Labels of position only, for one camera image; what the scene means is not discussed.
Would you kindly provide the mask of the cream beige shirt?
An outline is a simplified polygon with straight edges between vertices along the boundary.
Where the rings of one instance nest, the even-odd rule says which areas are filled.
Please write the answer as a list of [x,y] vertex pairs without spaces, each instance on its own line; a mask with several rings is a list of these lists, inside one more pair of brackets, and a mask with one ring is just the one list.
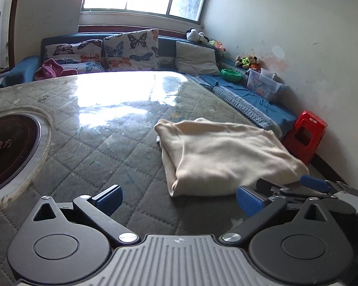
[[273,131],[205,118],[154,126],[171,197],[227,196],[260,178],[288,185],[309,173]]

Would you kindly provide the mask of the red plastic stool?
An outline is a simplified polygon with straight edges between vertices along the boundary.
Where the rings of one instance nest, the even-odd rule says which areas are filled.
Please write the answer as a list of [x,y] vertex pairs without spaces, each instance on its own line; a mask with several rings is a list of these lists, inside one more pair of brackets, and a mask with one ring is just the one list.
[[305,165],[314,157],[328,124],[311,111],[304,111],[282,140],[286,149]]

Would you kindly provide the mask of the grey quilted star tablecloth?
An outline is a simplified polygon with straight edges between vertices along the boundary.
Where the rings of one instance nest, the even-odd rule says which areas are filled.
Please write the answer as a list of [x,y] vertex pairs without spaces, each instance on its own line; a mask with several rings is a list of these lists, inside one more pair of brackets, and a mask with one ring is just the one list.
[[0,204],[0,285],[14,281],[7,247],[42,195],[70,201],[118,183],[116,219],[139,234],[220,234],[240,222],[234,197],[171,198],[153,129],[159,119],[247,123],[247,118],[175,72],[93,73],[0,89],[0,111],[30,109],[51,130],[26,170],[24,191]]

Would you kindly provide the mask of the black round induction cooktop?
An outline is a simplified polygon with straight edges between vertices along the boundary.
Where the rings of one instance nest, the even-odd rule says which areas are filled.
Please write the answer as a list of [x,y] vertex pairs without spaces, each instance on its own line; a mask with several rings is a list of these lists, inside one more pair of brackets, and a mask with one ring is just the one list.
[[41,124],[29,114],[0,117],[0,189],[30,161],[41,140]]

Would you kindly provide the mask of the clear plastic storage box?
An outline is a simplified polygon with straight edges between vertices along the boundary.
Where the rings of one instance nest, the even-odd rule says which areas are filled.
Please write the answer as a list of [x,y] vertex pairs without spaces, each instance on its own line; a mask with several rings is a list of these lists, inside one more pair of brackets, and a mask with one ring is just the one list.
[[275,103],[286,89],[285,84],[266,77],[255,70],[249,71],[246,87],[272,103]]

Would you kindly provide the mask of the green plastic bowl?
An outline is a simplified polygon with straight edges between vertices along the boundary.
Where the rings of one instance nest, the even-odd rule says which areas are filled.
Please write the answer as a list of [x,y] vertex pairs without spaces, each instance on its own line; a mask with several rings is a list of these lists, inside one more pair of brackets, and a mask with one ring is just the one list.
[[223,77],[224,80],[230,83],[238,83],[241,82],[243,79],[242,74],[235,72],[234,70],[231,69],[222,69],[221,76]]

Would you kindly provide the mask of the small plush toys pile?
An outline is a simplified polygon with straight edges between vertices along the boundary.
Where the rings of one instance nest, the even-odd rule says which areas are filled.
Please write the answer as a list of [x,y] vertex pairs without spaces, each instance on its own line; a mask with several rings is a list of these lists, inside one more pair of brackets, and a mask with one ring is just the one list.
[[237,56],[235,59],[235,66],[243,68],[244,70],[252,69],[258,71],[260,69],[260,63],[261,58],[252,55],[248,55],[245,57]]

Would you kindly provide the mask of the magenta cloth on sofa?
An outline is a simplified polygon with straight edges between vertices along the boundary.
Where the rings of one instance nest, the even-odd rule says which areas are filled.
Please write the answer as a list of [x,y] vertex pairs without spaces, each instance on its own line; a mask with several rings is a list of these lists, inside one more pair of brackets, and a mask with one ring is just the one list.
[[40,81],[73,75],[78,75],[78,71],[75,69],[64,69],[62,65],[58,64],[53,58],[50,58],[36,70],[34,80]]

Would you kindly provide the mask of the left butterfly print cushion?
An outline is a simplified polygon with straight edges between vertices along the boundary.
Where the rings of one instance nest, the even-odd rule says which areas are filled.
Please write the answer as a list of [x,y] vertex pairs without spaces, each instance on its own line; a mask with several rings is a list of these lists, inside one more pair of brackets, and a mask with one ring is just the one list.
[[102,47],[101,39],[46,45],[43,50],[43,61],[53,59],[64,70],[75,69],[79,74],[104,72],[101,64]]

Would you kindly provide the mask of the butterfly print cushion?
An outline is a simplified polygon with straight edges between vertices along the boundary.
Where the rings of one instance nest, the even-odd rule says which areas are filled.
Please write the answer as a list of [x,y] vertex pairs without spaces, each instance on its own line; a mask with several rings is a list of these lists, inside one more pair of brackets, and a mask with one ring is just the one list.
[[46,45],[43,50],[43,61],[53,59],[64,70],[75,69],[79,74],[104,72],[101,64],[102,47],[101,39]]
[[103,39],[110,71],[149,71],[160,69],[158,29],[114,34]]

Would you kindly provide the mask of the right butterfly print cushion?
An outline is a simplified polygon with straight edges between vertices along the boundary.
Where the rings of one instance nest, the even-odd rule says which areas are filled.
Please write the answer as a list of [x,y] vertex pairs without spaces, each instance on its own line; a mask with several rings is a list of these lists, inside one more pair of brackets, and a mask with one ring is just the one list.
[[158,29],[114,34],[103,39],[110,71],[149,71],[160,69]]

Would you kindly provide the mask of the grey plain cushion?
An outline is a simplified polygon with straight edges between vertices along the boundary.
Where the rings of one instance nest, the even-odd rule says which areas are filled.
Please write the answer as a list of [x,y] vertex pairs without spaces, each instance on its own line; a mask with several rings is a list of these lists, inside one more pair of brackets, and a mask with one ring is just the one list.
[[180,41],[176,42],[175,66],[178,72],[184,74],[221,74],[212,48]]

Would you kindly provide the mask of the black white plush toy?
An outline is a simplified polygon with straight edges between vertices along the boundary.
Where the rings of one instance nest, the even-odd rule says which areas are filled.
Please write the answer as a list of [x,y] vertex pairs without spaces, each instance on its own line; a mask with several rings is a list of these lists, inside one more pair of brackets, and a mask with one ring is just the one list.
[[194,43],[207,44],[209,39],[204,35],[203,32],[198,32],[196,29],[192,28],[186,31],[187,41]]

